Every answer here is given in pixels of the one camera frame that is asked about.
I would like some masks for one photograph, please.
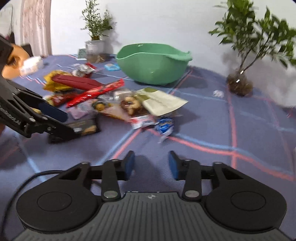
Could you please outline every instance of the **yellow chip bag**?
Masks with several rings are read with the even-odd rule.
[[[66,90],[73,89],[73,87],[54,82],[52,80],[52,77],[55,76],[56,74],[71,75],[70,73],[62,70],[51,71],[48,75],[44,76],[44,79],[46,80],[46,85],[43,87],[44,90],[56,92],[56,91],[66,91]]]

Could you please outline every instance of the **hand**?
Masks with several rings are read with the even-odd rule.
[[[2,132],[4,131],[4,128],[5,128],[5,125],[0,124],[0,136],[1,136]]]

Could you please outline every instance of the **red candy bar wrapper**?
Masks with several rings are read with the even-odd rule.
[[[45,96],[44,99],[55,107],[59,107],[69,100],[79,96],[78,93],[57,93],[50,96]]]
[[[81,95],[77,96],[76,98],[74,98],[72,101],[68,102],[66,107],[69,108],[71,106],[77,105],[83,101],[89,100],[89,99],[94,99],[99,95],[102,95],[106,92],[118,89],[120,87],[124,86],[124,80],[120,79],[118,81],[106,84],[106,85],[102,85],[96,88],[93,88],[91,90],[88,90],[84,93],[82,93]]]

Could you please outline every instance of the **metal screw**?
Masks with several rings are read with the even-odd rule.
[[[116,191],[106,191],[104,192],[104,197],[106,198],[115,198],[118,196],[118,193]]]
[[[198,197],[199,195],[200,195],[200,193],[198,191],[195,191],[195,190],[189,190],[189,191],[185,192],[186,197],[195,198],[195,197]]]

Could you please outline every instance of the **snack package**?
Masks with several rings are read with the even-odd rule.
[[[74,130],[74,132],[77,134],[77,138],[85,135],[98,133],[101,131],[98,115],[91,119],[74,121],[72,123],[67,124],[67,126],[71,127]],[[53,134],[48,135],[48,142],[50,144],[60,143],[64,141],[68,140],[61,139]]]
[[[43,60],[41,56],[35,56],[28,58],[24,61],[22,67],[20,67],[20,76],[26,76],[35,73],[39,69],[43,68]]]
[[[38,110],[38,109],[35,109],[35,108],[32,108],[32,110],[34,110],[37,114],[41,114],[41,111],[40,110]]]
[[[154,116],[163,116],[171,113],[188,102],[152,88],[138,90],[135,92],[134,97]]]
[[[112,91],[115,89],[118,89],[122,86],[124,86],[124,81],[123,81],[123,79],[120,79],[115,82],[93,88],[93,89],[88,90],[88,91],[82,93],[81,95],[77,96],[72,101],[68,102],[66,107],[69,108],[71,106],[82,103],[86,100],[94,99],[99,95],[105,94],[106,92],[109,92],[109,91]]]
[[[72,100],[76,96],[78,96],[78,93],[72,92],[72,93],[55,93],[52,95],[44,96],[43,99],[45,99],[49,104],[55,107],[59,107],[62,104],[65,104],[67,101]]]
[[[89,78],[91,74],[96,70],[96,67],[90,63],[80,64],[77,69],[73,70],[71,73],[77,77]]]
[[[172,118],[162,118],[155,123],[155,129],[160,134],[158,143],[162,143],[169,135],[173,133],[174,121]]]
[[[152,126],[155,124],[155,120],[152,115],[142,115],[130,118],[130,123],[132,128],[135,130],[147,126]]]
[[[66,91],[66,90],[73,89],[72,87],[54,82],[52,80],[52,77],[55,76],[56,74],[71,75],[70,73],[62,70],[51,71],[48,75],[44,76],[44,79],[46,80],[46,85],[43,87],[44,90],[57,92],[57,91]]]
[[[114,64],[105,64],[104,68],[108,71],[116,71],[120,70],[121,68],[119,67],[118,63]]]
[[[137,117],[142,115],[148,115],[147,110],[141,105],[141,103],[132,96],[125,97],[121,103],[121,108],[124,109],[130,117]]]
[[[93,109],[93,102],[94,100],[87,100],[69,108],[67,112],[69,112],[75,120],[78,120],[87,114],[93,114],[95,112]]]
[[[113,100],[118,103],[126,97],[133,96],[133,92],[127,88],[116,89],[112,91],[111,94],[113,96]]]
[[[119,104],[112,104],[112,106],[101,110],[100,113],[115,119],[130,122],[129,115],[121,108]]]

